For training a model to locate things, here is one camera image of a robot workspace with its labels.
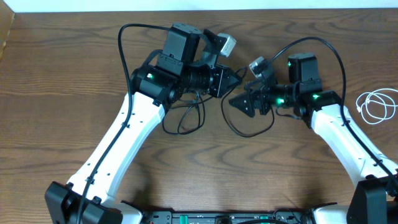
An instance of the wire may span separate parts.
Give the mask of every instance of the wire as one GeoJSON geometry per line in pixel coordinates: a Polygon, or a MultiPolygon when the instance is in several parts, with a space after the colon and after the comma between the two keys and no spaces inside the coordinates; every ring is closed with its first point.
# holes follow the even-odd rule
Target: wire
{"type": "Polygon", "coordinates": [[[379,91],[394,91],[394,92],[398,93],[398,90],[395,90],[395,89],[392,89],[392,88],[381,88],[381,89],[379,89],[379,90],[374,90],[373,92],[365,92],[365,93],[362,93],[362,94],[360,94],[360,96],[356,99],[356,102],[355,102],[355,104],[356,104],[356,109],[358,110],[359,113],[361,113],[362,119],[363,119],[366,123],[368,123],[368,124],[378,124],[378,123],[383,122],[383,121],[385,121],[385,120],[387,120],[387,119],[391,119],[391,118],[395,115],[395,113],[396,113],[396,107],[397,107],[398,105],[396,105],[395,101],[394,101],[390,96],[387,96],[387,95],[382,94],[382,93],[377,93],[377,92],[379,92],[379,91]],[[359,99],[360,99],[363,95],[366,95],[366,94],[368,94],[368,95],[366,96],[365,101],[361,104],[361,106],[359,106],[359,105],[358,105],[359,99]],[[380,101],[376,101],[376,100],[371,100],[371,97],[372,97],[372,96],[375,96],[375,97],[379,98],[379,99],[381,100],[381,102],[380,102],[380,101]],[[392,105],[386,104],[386,102],[381,98],[381,96],[386,97],[387,99],[389,99],[389,100],[392,102],[392,105]],[[371,113],[369,112],[368,105],[369,105],[370,103],[377,103],[377,104],[380,104],[380,105],[383,105],[383,106],[384,106],[384,117],[383,117],[383,118],[378,117],[378,116],[374,116],[373,114],[371,114],[371,113]],[[378,119],[378,121],[376,121],[376,122],[369,122],[369,121],[364,117],[363,106],[365,106],[366,112],[368,113],[368,115],[370,115],[372,118],[378,119]],[[390,106],[390,107],[393,108],[393,111],[392,111],[392,114],[390,115],[390,117],[387,117],[387,107],[388,107],[388,106],[390,106]]]}
{"type": "Polygon", "coordinates": [[[344,102],[346,98],[346,72],[344,69],[343,61],[340,58],[340,55],[338,54],[337,50],[327,41],[325,41],[322,38],[319,37],[305,37],[299,40],[296,40],[292,42],[291,44],[287,45],[284,47],[279,53],[277,53],[272,59],[268,61],[266,64],[266,67],[270,65],[277,57],[279,57],[282,53],[284,53],[287,49],[289,49],[291,46],[298,44],[300,42],[306,41],[306,40],[317,40],[320,41],[321,43],[325,44],[336,56],[337,61],[340,65],[341,68],[341,74],[343,77],[343,92],[341,94],[341,104],[340,104],[340,115],[343,120],[343,125],[347,127],[348,131],[351,133],[351,135],[355,138],[355,140],[358,142],[359,145],[369,154],[369,156],[376,162],[375,166],[379,166],[390,178],[390,181],[392,182],[395,191],[394,192],[388,192],[391,195],[395,195],[398,193],[398,181],[394,178],[392,175],[391,171],[382,163],[382,160],[378,159],[372,151],[365,145],[365,143],[362,142],[362,140],[358,137],[358,135],[354,132],[352,127],[349,125],[349,122],[346,119],[346,116],[344,114],[344,102]]]}
{"type": "Polygon", "coordinates": [[[249,220],[245,222],[240,222],[238,224],[257,224],[257,223],[275,223],[275,224],[287,224],[287,222],[279,221],[279,220],[262,220],[262,219],[255,219],[255,220],[249,220]]]}
{"type": "Polygon", "coordinates": [[[164,131],[165,133],[171,134],[171,135],[179,135],[179,134],[180,134],[180,135],[186,135],[186,134],[193,133],[194,131],[197,131],[198,129],[200,129],[201,127],[203,127],[203,125],[205,124],[205,119],[206,119],[205,102],[209,101],[209,100],[212,99],[213,97],[210,96],[210,97],[208,97],[207,99],[203,100],[202,97],[200,96],[199,92],[197,92],[197,91],[194,91],[194,92],[197,94],[197,98],[196,98],[195,100],[193,100],[193,101],[183,101],[183,102],[186,102],[187,104],[184,104],[184,105],[177,105],[177,106],[171,107],[171,108],[169,109],[169,111],[170,111],[170,110],[175,110],[175,109],[179,109],[179,108],[188,108],[188,109],[185,111],[184,115],[181,117],[180,121],[178,122],[177,132],[175,132],[175,133],[166,130],[165,124],[164,124],[165,118],[162,120],[162,128],[163,128],[163,131],[164,131]],[[200,118],[200,108],[199,108],[199,105],[202,105],[202,110],[203,110],[203,122],[202,122],[202,124],[200,123],[201,118],[200,118]],[[192,130],[185,131],[185,132],[181,132],[181,131],[180,131],[180,128],[182,127],[182,122],[183,122],[183,120],[185,119],[185,117],[187,116],[188,112],[189,112],[192,108],[197,109],[197,113],[198,113],[198,126],[197,126],[196,128],[194,128],[194,129],[192,129],[192,130]]]}
{"type": "Polygon", "coordinates": [[[294,214],[294,212],[291,211],[291,209],[289,209],[289,208],[278,208],[277,210],[275,210],[274,213],[272,214],[272,218],[273,218],[273,219],[276,220],[276,214],[277,214],[277,212],[280,211],[280,210],[288,210],[288,211],[290,211],[290,212],[293,214],[293,216],[294,216],[294,218],[296,219],[296,221],[297,221],[298,223],[301,223],[301,221],[296,217],[296,215],[294,214]]]}
{"type": "Polygon", "coordinates": [[[278,115],[278,116],[285,116],[285,117],[293,118],[293,119],[301,119],[301,117],[296,116],[296,115],[292,115],[292,114],[280,114],[280,113],[278,112],[279,109],[280,109],[280,108],[276,108],[276,110],[275,110],[275,113],[276,113],[276,115],[278,115]]]}
{"type": "MultiPolygon", "coordinates": [[[[238,73],[239,73],[240,71],[242,71],[242,70],[244,70],[244,73],[243,73],[243,75],[242,75],[242,79],[243,79],[243,78],[246,76],[246,73],[247,73],[247,71],[248,71],[248,68],[247,68],[247,67],[243,67],[243,68],[238,69],[238,71],[236,71],[236,74],[238,74],[238,73]]],[[[271,105],[269,105],[269,106],[271,107],[271,113],[272,113],[272,122],[271,122],[271,124],[270,124],[266,129],[264,129],[264,130],[262,130],[262,131],[259,131],[259,132],[256,132],[256,133],[244,134],[244,133],[242,133],[241,131],[239,131],[237,128],[235,128],[235,127],[233,126],[233,124],[232,124],[230,121],[228,121],[228,120],[226,119],[226,116],[225,116],[225,113],[224,113],[224,106],[223,106],[223,105],[224,105],[224,100],[225,100],[225,98],[226,98],[229,94],[232,93],[232,91],[235,90],[235,88],[236,88],[236,87],[233,87],[227,94],[225,94],[225,96],[224,96],[223,99],[221,100],[221,113],[223,114],[223,118],[224,118],[224,120],[225,120],[225,123],[228,125],[228,127],[230,128],[230,130],[232,130],[233,133],[237,134],[238,136],[241,136],[241,137],[244,137],[244,138],[251,138],[251,137],[257,136],[257,135],[259,135],[259,134],[262,134],[262,133],[268,131],[268,130],[272,127],[272,125],[274,125],[274,121],[275,121],[274,110],[272,109],[272,106],[271,106],[271,105]]]]}
{"type": "Polygon", "coordinates": [[[127,69],[127,63],[126,63],[126,59],[124,58],[122,42],[121,42],[121,37],[122,37],[123,30],[125,28],[127,28],[127,27],[146,27],[146,28],[152,28],[152,29],[169,30],[169,28],[166,28],[166,27],[159,27],[159,26],[152,26],[152,25],[145,25],[145,24],[126,24],[126,25],[122,26],[120,28],[120,30],[119,30],[118,47],[119,47],[120,58],[121,58],[122,66],[123,66],[123,70],[124,70],[124,75],[126,77],[126,82],[127,82],[127,93],[128,93],[128,96],[129,96],[129,108],[128,108],[128,111],[127,111],[126,119],[124,120],[123,124],[121,125],[120,130],[115,135],[115,137],[113,137],[111,143],[105,149],[104,153],[102,154],[102,156],[100,157],[100,159],[98,160],[96,165],[94,166],[93,171],[91,171],[90,176],[87,178],[87,183],[86,183],[85,188],[83,190],[83,193],[81,195],[81,199],[80,199],[80,203],[79,203],[79,207],[78,207],[78,213],[77,213],[77,218],[76,218],[76,223],[77,224],[80,224],[80,222],[81,222],[81,218],[83,216],[83,205],[84,205],[84,202],[85,202],[85,199],[86,199],[86,196],[87,196],[88,188],[90,187],[90,185],[94,181],[94,175],[96,174],[96,171],[100,167],[101,163],[104,161],[106,155],[108,155],[108,152],[112,149],[114,143],[118,140],[118,138],[121,135],[121,133],[123,132],[124,128],[126,126],[128,126],[128,122],[129,122],[130,117],[131,117],[133,90],[132,90],[132,87],[130,86],[129,70],[127,69]]]}

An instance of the black plastic housing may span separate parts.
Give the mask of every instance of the black plastic housing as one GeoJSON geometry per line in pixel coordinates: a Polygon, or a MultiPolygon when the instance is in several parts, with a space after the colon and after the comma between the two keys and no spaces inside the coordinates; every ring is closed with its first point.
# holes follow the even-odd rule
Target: black plastic housing
{"type": "Polygon", "coordinates": [[[134,90],[154,99],[154,104],[171,105],[183,94],[180,79],[152,65],[143,65],[132,79],[134,90]]]}
{"type": "Polygon", "coordinates": [[[294,113],[303,119],[304,123],[311,129],[312,114],[314,111],[322,110],[323,106],[341,104],[341,98],[333,90],[318,93],[307,93],[301,95],[294,106],[294,113]]]}
{"type": "Polygon", "coordinates": [[[288,59],[289,81],[300,82],[298,94],[322,91],[322,81],[319,79],[318,62],[313,53],[290,55],[288,59]]]}
{"type": "MultiPolygon", "coordinates": [[[[81,195],[72,190],[72,185],[64,186],[52,182],[45,192],[44,199],[54,224],[76,223],[81,195]]],[[[84,224],[122,223],[121,212],[101,206],[100,201],[99,198],[97,200],[85,199],[82,222],[84,224]]]]}
{"type": "Polygon", "coordinates": [[[173,23],[159,55],[157,66],[180,76],[183,66],[195,58],[201,31],[186,24],[173,23]]]}

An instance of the white wall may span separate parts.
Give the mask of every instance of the white wall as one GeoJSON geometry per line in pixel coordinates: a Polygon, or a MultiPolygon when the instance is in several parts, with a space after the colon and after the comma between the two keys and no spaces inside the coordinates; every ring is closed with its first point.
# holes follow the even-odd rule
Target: white wall
{"type": "Polygon", "coordinates": [[[14,12],[398,7],[398,0],[4,0],[14,12]]]}

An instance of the white cable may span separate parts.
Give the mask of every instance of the white cable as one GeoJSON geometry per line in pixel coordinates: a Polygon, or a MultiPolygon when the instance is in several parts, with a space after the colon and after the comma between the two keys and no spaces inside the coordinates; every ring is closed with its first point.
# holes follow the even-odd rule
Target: white cable
{"type": "Polygon", "coordinates": [[[374,90],[373,92],[365,92],[365,93],[362,93],[362,94],[360,94],[360,96],[356,99],[356,102],[355,102],[355,104],[356,104],[356,109],[358,110],[359,113],[361,113],[362,119],[363,119],[366,123],[368,123],[368,124],[378,124],[378,123],[380,123],[380,122],[382,122],[382,121],[384,121],[384,120],[391,119],[391,118],[395,115],[395,113],[396,113],[396,107],[398,107],[398,105],[396,105],[395,101],[394,101],[390,96],[387,96],[387,95],[382,94],[382,93],[377,93],[377,92],[379,92],[379,91],[394,91],[394,92],[398,93],[398,90],[395,90],[395,89],[392,89],[392,88],[381,88],[381,89],[379,89],[379,90],[374,90]],[[366,96],[365,101],[361,104],[361,106],[359,106],[359,105],[358,105],[359,99],[360,99],[363,95],[366,95],[366,94],[368,94],[368,95],[366,96]],[[372,97],[372,96],[375,96],[375,97],[379,98],[381,101],[371,100],[371,97],[372,97]],[[386,104],[386,102],[381,98],[382,96],[388,98],[388,100],[390,100],[390,101],[392,102],[392,104],[391,104],[391,105],[386,104]],[[369,109],[368,109],[368,106],[369,106],[370,103],[377,103],[377,104],[383,105],[383,106],[384,106],[384,117],[381,118],[381,117],[378,117],[378,116],[375,116],[375,115],[371,114],[371,113],[369,112],[369,109]],[[366,118],[365,118],[364,115],[363,115],[363,114],[364,114],[364,113],[363,113],[363,106],[365,106],[366,112],[368,113],[368,115],[369,115],[370,117],[374,118],[374,119],[378,119],[378,121],[376,121],[376,122],[369,122],[368,120],[366,120],[366,118]],[[387,117],[387,107],[388,107],[388,106],[390,106],[390,107],[393,108],[392,114],[391,114],[389,117],[387,117]]]}

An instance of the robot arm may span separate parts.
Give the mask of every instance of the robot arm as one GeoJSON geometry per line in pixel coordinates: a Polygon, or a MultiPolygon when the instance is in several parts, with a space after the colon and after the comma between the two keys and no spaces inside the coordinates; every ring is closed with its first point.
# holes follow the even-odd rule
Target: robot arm
{"type": "MultiPolygon", "coordinates": [[[[359,136],[374,155],[382,160],[383,164],[395,173],[398,166],[388,159],[356,125],[348,109],[345,107],[345,115],[356,135],[359,136]]],[[[377,178],[385,177],[386,173],[375,166],[375,161],[358,144],[352,134],[343,126],[340,116],[340,105],[324,106],[320,111],[314,111],[312,115],[311,128],[320,135],[336,154],[339,161],[346,169],[356,188],[359,181],[366,180],[366,177],[373,175],[377,178]]]]}
{"type": "MultiPolygon", "coordinates": [[[[132,97],[132,116],[127,128],[101,163],[94,182],[87,193],[87,199],[92,200],[94,196],[101,199],[102,206],[112,208],[116,193],[126,173],[127,168],[136,156],[142,143],[149,133],[162,121],[165,110],[162,105],[156,106],[153,99],[135,93],[132,97]]],[[[78,194],[83,193],[87,178],[98,162],[104,150],[119,131],[120,125],[127,116],[128,96],[124,97],[123,105],[114,120],[112,126],[98,144],[95,151],[76,174],[70,177],[68,183],[73,183],[72,190],[78,194]]]]}
{"type": "MultiPolygon", "coordinates": [[[[124,28],[119,33],[119,41],[124,28]]],[[[45,200],[53,223],[76,223],[81,215],[83,223],[138,224],[142,213],[125,203],[115,204],[115,198],[127,168],[146,137],[187,90],[220,98],[242,82],[232,69],[217,63],[218,56],[228,57],[236,43],[230,35],[215,35],[207,29],[202,33],[181,23],[173,24],[168,30],[164,49],[153,51],[142,66],[133,71],[128,83],[132,102],[127,94],[118,116],[94,153],[66,185],[53,182],[47,189],[45,200]],[[205,40],[206,47],[201,59],[193,61],[200,39],[205,40]],[[156,56],[156,65],[150,65],[156,56]],[[128,124],[124,124],[130,103],[132,114],[128,124]],[[109,148],[121,125],[126,127],[109,148]],[[95,172],[93,167],[107,148],[109,152],[95,172]],[[85,195],[88,182],[91,184],[85,195]]]]}
{"type": "Polygon", "coordinates": [[[291,55],[288,66],[289,81],[292,84],[280,85],[269,63],[262,57],[255,60],[250,68],[257,82],[261,83],[260,87],[229,100],[230,105],[250,117],[255,115],[256,109],[265,115],[272,106],[277,109],[293,108],[294,115],[285,116],[303,120],[326,141],[346,169],[356,188],[351,205],[313,209],[307,223],[387,223],[386,193],[392,197],[397,196],[394,179],[397,178],[398,165],[366,137],[346,107],[343,111],[347,122],[343,121],[341,98],[334,91],[322,90],[314,54],[291,55]],[[354,134],[371,153],[360,145],[354,134]],[[375,161],[382,163],[385,169],[375,161]]]}

